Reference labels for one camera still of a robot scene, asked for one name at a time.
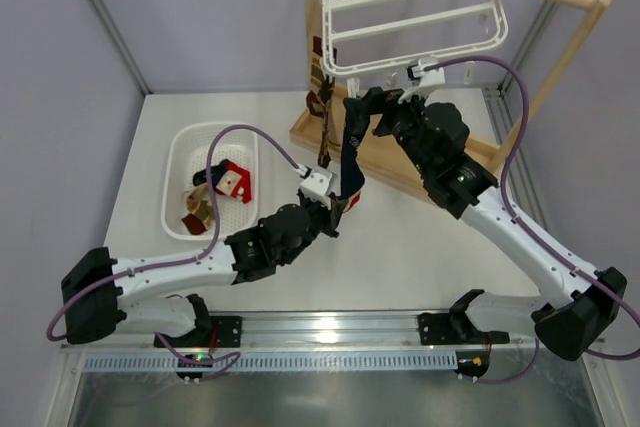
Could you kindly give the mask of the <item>navy sock beige red toe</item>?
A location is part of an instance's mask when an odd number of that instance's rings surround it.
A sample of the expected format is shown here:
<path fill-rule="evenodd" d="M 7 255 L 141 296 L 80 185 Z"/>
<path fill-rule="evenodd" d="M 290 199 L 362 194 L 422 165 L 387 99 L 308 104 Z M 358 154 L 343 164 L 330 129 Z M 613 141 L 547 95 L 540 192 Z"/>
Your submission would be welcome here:
<path fill-rule="evenodd" d="M 362 140 L 347 140 L 345 124 L 340 153 L 340 199 L 349 199 L 351 210 L 360 200 L 365 176 L 358 164 L 358 149 Z"/>

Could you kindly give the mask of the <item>beige striped green sock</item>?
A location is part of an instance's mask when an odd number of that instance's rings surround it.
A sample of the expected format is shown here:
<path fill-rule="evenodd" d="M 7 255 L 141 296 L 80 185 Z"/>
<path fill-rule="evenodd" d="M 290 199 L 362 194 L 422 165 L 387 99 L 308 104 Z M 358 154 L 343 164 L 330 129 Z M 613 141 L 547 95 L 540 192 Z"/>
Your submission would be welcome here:
<path fill-rule="evenodd" d="M 214 214 L 208 185 L 200 184 L 185 191 L 182 200 L 186 213 L 181 222 L 187 232 L 192 236 L 211 232 L 216 225 L 217 216 Z"/>

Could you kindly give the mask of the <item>navy blue sock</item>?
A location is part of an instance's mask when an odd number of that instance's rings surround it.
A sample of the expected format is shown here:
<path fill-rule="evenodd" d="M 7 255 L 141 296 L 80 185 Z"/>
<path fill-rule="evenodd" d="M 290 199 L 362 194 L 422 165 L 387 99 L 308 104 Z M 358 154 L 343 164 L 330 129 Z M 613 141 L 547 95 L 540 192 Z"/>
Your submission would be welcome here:
<path fill-rule="evenodd" d="M 231 197 L 230 194 L 233 189 L 232 173 L 227 172 L 227 167 L 230 162 L 230 160 L 224 159 L 220 163 L 209 168 L 211 180 L 213 181 L 214 191 L 217 194 L 228 197 Z M 192 177 L 192 183 L 193 188 L 200 184 L 207 184 L 206 170 L 203 169 L 196 172 Z"/>

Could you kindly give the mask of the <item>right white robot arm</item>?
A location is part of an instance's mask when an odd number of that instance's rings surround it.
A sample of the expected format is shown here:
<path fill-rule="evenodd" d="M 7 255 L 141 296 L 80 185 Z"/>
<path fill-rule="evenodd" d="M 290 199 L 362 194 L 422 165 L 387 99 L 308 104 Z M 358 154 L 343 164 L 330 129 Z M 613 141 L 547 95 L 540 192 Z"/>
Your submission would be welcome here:
<path fill-rule="evenodd" d="M 616 319 L 626 277 L 574 256 L 511 202 L 466 153 L 469 129 L 454 104 L 403 96 L 375 87 L 344 99 L 344 153 L 356 151 L 371 117 L 379 116 L 373 134 L 395 139 L 433 203 L 490 240 L 539 291 L 536 297 L 471 291 L 450 309 L 456 328 L 532 336 L 556 356 L 578 359 Z"/>

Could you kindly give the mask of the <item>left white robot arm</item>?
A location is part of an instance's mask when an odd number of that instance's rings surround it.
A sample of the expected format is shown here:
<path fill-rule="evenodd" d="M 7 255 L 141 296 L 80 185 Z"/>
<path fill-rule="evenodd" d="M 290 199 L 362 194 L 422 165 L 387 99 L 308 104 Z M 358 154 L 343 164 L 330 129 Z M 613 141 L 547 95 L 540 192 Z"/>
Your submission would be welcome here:
<path fill-rule="evenodd" d="M 211 249 L 177 258 L 116 259 L 106 247 L 90 250 L 61 282 L 63 308 L 54 319 L 65 323 L 62 340 L 82 345 L 132 332 L 189 344 L 209 328 L 208 310 L 199 296 L 178 299 L 176 292 L 262 280 L 292 264 L 319 235 L 338 237 L 348 199 L 298 198 Z"/>

